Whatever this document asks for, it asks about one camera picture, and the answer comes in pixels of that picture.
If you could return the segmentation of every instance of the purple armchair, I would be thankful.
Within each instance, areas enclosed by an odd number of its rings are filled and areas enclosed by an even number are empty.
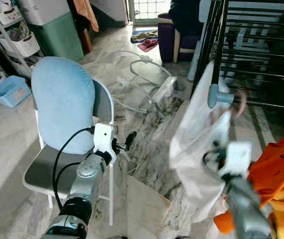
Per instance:
[[[168,13],[158,15],[158,44],[162,62],[191,61],[198,35],[181,36]]]

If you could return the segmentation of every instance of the white fabric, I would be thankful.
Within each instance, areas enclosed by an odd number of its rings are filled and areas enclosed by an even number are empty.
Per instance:
[[[202,157],[212,149],[213,141],[221,145],[227,143],[230,126],[228,104],[218,102],[213,109],[207,105],[213,67],[213,62],[207,65],[170,144],[170,167],[175,169],[194,209],[191,223],[208,216],[224,187],[224,182],[202,164]],[[220,84],[220,91],[228,92],[228,88]],[[222,115],[211,123],[212,114]]]

